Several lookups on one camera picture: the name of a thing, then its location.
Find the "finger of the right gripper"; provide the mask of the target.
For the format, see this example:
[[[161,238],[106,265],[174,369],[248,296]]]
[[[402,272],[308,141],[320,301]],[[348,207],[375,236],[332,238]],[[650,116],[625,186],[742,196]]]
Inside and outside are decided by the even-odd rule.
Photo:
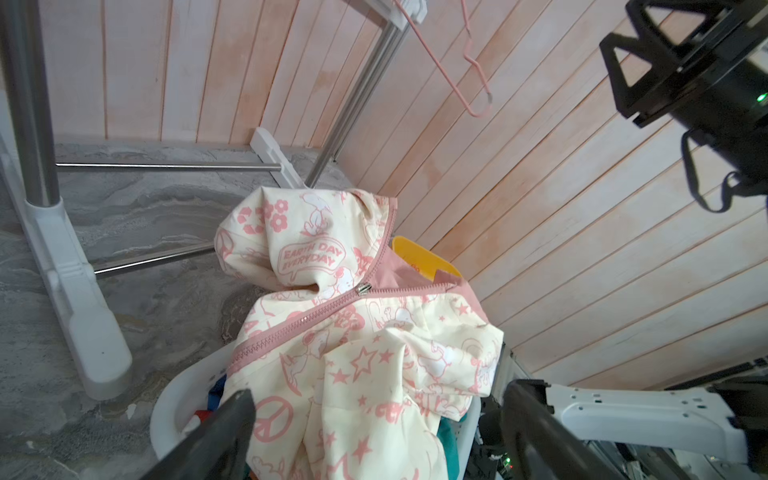
[[[669,111],[672,78],[683,67],[689,46],[664,34],[643,39],[610,33],[600,42],[600,51],[622,116],[656,119]]]

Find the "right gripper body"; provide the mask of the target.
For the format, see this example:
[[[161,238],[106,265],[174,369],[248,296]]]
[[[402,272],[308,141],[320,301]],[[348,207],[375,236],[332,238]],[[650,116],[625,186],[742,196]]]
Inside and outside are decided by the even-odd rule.
[[[701,22],[674,42],[652,8]],[[636,35],[623,49],[650,69],[624,85],[624,117],[643,128],[670,115],[742,173],[766,173],[767,70],[752,58],[767,40],[766,2],[630,1],[626,12]]]

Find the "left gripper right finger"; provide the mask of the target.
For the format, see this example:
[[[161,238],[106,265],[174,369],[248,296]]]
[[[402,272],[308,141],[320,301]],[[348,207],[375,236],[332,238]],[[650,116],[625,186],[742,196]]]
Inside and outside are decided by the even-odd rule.
[[[524,457],[531,447],[556,479],[621,479],[534,395],[539,383],[516,379],[504,390],[501,431],[507,451]]]

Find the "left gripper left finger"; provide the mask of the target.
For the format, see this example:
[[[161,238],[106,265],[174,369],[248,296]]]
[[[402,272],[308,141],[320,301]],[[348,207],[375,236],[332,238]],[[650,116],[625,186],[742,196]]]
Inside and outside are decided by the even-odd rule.
[[[143,479],[245,479],[255,416],[251,391],[237,391]]]

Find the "blue red white jacket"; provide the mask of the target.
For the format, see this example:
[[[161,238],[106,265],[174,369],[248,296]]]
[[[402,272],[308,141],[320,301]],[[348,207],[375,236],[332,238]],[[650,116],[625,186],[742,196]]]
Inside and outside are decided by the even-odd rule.
[[[206,408],[197,410],[194,413],[195,417],[201,422],[205,421],[219,408],[226,380],[227,375],[223,375],[216,381],[216,383],[208,391]]]

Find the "green jacket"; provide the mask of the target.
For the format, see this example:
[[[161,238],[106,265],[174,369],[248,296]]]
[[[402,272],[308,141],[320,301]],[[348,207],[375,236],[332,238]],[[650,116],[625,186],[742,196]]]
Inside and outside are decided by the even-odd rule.
[[[458,480],[460,478],[459,449],[456,435],[452,428],[452,421],[447,418],[441,418],[437,431],[437,438],[440,440],[446,461],[447,474],[449,480]]]

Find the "cream pink print jacket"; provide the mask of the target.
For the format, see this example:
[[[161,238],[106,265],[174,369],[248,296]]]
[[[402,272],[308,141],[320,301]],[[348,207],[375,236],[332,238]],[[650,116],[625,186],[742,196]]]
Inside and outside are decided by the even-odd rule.
[[[391,248],[393,198],[261,187],[219,225],[223,270],[264,289],[226,396],[252,394],[258,479],[445,479],[438,429],[487,396],[503,334],[469,283]]]

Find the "pink hanger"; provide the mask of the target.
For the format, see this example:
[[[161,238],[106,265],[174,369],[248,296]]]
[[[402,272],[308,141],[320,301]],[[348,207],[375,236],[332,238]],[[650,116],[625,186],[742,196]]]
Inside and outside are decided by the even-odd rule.
[[[427,37],[421,32],[420,24],[426,19],[427,1],[392,1],[392,9],[402,19],[423,48],[429,60],[434,64],[435,72],[447,83],[453,98],[459,102],[464,112],[479,119],[488,117],[494,106],[493,91],[489,76],[476,55],[475,35],[472,28],[472,6],[475,1],[449,1],[460,15],[461,33],[456,35],[453,45],[439,54],[431,48]],[[474,100],[473,94],[461,84],[458,62],[461,61],[463,74],[473,76],[479,85],[480,99]]]

